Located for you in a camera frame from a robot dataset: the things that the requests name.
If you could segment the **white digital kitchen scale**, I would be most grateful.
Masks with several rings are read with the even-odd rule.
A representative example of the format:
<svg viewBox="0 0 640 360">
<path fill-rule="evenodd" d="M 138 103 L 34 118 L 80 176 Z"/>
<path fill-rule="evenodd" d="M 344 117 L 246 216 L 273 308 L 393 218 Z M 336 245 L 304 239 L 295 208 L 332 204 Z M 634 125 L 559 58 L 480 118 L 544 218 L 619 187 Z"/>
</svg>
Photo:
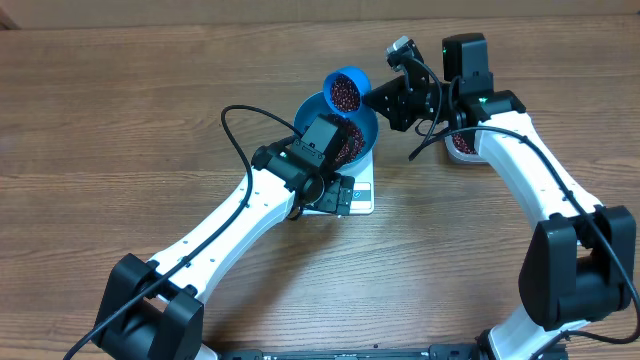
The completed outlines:
<svg viewBox="0 0 640 360">
<path fill-rule="evenodd" d="M 324 189 L 326 185 L 329 183 L 329 179 L 335 173 L 339 173 L 344 176 L 352 176 L 355 178 L 355 186 L 354 186 L 350 214 L 346 216 L 371 214 L 374 211 L 374 207 L 375 207 L 373 153 L 371 152 L 356 168 L 352 168 L 347 171 L 341 171 L 339 169 L 337 172 L 328 174 L 324 178 L 325 180 Z M 304 209 L 303 209 L 304 215 L 334 215 L 334 214 L 316 211 L 314 209 L 314 203 L 304 206 Z"/>
</svg>

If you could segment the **blue plastic measuring scoop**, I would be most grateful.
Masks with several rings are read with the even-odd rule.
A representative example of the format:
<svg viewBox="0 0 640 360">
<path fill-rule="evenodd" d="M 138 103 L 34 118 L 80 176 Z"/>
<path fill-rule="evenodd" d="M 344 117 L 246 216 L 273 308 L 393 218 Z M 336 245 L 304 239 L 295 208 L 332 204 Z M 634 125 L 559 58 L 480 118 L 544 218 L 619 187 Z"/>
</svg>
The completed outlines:
<svg viewBox="0 0 640 360">
<path fill-rule="evenodd" d="M 325 100 L 332 112 L 350 118 L 364 108 L 363 98 L 371 83 L 363 70 L 347 66 L 329 74 L 323 83 Z"/>
</svg>

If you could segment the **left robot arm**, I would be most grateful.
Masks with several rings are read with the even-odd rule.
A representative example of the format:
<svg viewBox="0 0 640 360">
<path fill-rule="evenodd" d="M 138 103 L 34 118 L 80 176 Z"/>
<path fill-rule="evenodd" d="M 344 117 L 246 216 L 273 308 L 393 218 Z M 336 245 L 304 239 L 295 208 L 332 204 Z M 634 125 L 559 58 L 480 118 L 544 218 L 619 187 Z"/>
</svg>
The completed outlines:
<svg viewBox="0 0 640 360">
<path fill-rule="evenodd" d="M 181 240 L 149 260 L 128 254 L 112 269 L 91 341 L 114 359 L 215 359 L 204 310 L 239 258 L 293 211 L 350 213 L 351 158 L 296 140 L 241 158 L 246 175 Z"/>
</svg>

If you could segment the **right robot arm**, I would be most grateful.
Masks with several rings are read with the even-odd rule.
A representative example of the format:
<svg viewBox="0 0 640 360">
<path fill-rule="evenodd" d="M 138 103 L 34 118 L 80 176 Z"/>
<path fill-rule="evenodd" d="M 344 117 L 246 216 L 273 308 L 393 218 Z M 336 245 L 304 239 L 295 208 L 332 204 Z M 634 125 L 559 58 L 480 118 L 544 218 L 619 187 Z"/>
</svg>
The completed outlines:
<svg viewBox="0 0 640 360">
<path fill-rule="evenodd" d="M 635 220 L 581 187 L 546 147 L 519 98 L 495 89 L 482 34 L 445 38 L 442 56 L 444 73 L 437 76 L 413 40 L 398 39 L 386 51 L 397 78 L 363 101 L 396 131 L 429 121 L 425 145 L 461 135 L 502 178 L 532 227 L 518 278 L 520 306 L 479 336 L 476 357 L 562 359 L 566 340 L 638 306 Z"/>
</svg>

